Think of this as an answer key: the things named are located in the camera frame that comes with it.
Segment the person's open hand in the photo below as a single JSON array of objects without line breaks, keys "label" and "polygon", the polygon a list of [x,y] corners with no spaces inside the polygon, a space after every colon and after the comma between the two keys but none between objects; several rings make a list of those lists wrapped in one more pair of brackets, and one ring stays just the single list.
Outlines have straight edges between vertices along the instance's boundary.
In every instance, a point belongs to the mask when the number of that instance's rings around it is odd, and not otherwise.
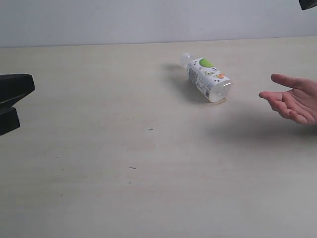
[{"label": "person's open hand", "polygon": [[281,117],[298,124],[316,125],[317,123],[317,82],[314,80],[272,74],[271,80],[290,88],[284,92],[264,91],[259,97],[270,104],[273,111]]}]

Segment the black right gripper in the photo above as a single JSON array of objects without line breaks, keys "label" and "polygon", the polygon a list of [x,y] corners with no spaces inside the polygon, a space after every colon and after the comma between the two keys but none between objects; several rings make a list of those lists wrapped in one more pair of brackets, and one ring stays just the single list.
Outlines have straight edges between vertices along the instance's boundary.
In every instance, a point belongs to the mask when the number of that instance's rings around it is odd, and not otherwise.
[{"label": "black right gripper", "polygon": [[317,0],[299,0],[301,10],[308,10],[317,6]]}]

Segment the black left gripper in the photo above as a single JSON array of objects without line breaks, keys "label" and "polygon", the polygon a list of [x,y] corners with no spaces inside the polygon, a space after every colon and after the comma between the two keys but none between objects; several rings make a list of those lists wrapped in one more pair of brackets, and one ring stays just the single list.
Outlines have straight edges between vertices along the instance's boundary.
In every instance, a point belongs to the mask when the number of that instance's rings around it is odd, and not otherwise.
[{"label": "black left gripper", "polygon": [[7,134],[20,127],[16,108],[18,101],[35,90],[33,76],[5,74],[0,76],[0,134]]}]

